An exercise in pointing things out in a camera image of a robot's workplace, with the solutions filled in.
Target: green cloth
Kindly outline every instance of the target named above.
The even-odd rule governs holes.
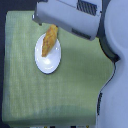
[[[95,124],[97,97],[113,71],[98,39],[90,42],[59,28],[61,63],[50,75],[36,66],[38,38],[49,28],[33,11],[6,17],[2,118],[10,126]]]

